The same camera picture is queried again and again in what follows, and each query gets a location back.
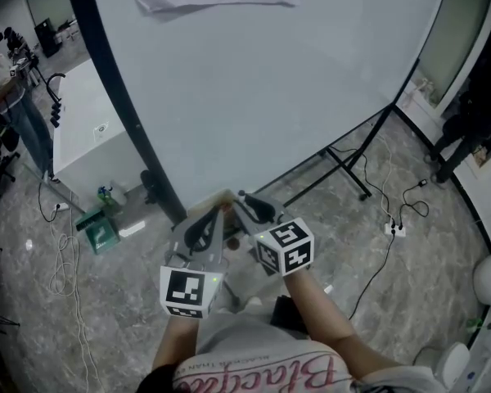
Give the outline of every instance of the power strip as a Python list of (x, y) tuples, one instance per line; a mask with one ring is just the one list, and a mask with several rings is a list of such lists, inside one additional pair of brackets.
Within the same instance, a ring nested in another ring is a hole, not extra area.
[(388, 236), (406, 237), (406, 228), (405, 226), (399, 228), (397, 224), (393, 223), (385, 223), (384, 233)]
[(54, 211), (56, 208), (58, 208), (59, 211), (66, 211), (69, 209), (69, 205), (65, 202), (61, 202), (60, 204), (55, 204), (52, 210)]

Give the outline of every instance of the gray tiled floor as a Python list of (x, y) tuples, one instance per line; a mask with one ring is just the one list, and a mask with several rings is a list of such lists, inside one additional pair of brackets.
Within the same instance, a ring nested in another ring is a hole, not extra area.
[[(76, 43), (53, 57), (44, 70), (66, 71), (86, 56), (83, 44)], [(47, 94), (37, 89), (34, 100), (48, 117), (51, 101)], [(336, 146), (357, 147), (370, 128), (371, 123), (365, 124)], [(393, 173), (385, 191), (396, 216), (403, 190), (429, 178), (431, 170), (422, 161), (425, 148), (398, 117), (390, 117), (381, 136), (393, 154)], [(381, 185), (389, 159), (382, 140), (375, 140), (367, 156), (368, 178)], [(21, 161), (29, 161), (27, 153)], [(313, 158), (266, 192), (285, 201), (332, 165), (327, 158)], [(38, 212), (38, 184), (20, 162), (14, 169), (17, 181), (0, 200), (0, 314), (20, 322), (21, 327), (7, 329), (7, 336), (0, 336), (0, 347), (21, 391), (79, 391), (85, 388), (85, 370), (75, 302), (72, 296), (54, 296), (47, 289), (56, 243)], [(355, 173), (363, 176), (363, 160)], [(362, 202), (359, 194), (339, 172), (291, 206), (293, 214), (301, 216), (316, 235), (315, 276), (324, 287), (332, 285), (331, 298), (347, 314), (384, 260), (390, 242), (383, 234), (386, 216), (381, 199), (375, 194)], [(141, 188), (129, 195), (128, 209), (115, 221), (124, 228), (145, 220), (142, 231), (99, 256), (92, 254), (79, 234), (82, 315), (92, 356), (109, 392), (136, 390), (150, 368), (167, 321), (158, 302), (158, 287), (170, 222), (157, 206), (144, 204)], [(430, 214), (423, 219), (410, 210), (404, 213), (408, 236), (394, 241), (386, 267), (353, 319), (364, 340), (404, 363), (411, 363), (424, 345), (443, 347), (468, 339), (465, 322), (482, 311), (473, 294), (471, 273), (487, 254), (471, 214), (451, 184), (446, 190), (427, 185), (408, 196), (425, 200)], [(46, 212), (55, 202), (52, 194), (43, 191)], [(55, 222), (56, 234), (69, 233), (69, 225), (69, 214), (62, 214)], [(33, 242), (29, 251), (25, 247), (28, 239)], [(230, 261), (229, 283), (242, 299), (258, 294), (273, 300), (284, 292), (280, 279), (265, 277), (246, 248), (242, 243), (239, 251), (225, 252)], [(69, 249), (64, 256), (71, 260)], [(89, 383), (90, 391), (100, 391), (90, 365)]]

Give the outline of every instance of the desk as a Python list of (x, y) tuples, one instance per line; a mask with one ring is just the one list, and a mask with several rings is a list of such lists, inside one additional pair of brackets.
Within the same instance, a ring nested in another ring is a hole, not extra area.
[(115, 183), (124, 191), (141, 184), (146, 168), (107, 96), (91, 60), (61, 79), (60, 126), (53, 139), (55, 175), (85, 209), (98, 204), (97, 189)]

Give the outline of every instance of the whiteboard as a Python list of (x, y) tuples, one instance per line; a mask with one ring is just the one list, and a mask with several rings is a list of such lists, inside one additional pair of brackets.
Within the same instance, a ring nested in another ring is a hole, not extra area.
[(388, 105), (441, 0), (301, 0), (149, 15), (97, 0), (138, 117), (187, 209), (254, 191)]

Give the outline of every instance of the black sleeve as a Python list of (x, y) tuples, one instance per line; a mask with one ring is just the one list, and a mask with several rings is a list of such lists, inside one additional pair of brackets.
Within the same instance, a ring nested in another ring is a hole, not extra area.
[(177, 364), (169, 364), (158, 367), (144, 378), (138, 387), (137, 393), (173, 392), (173, 375), (177, 366)]

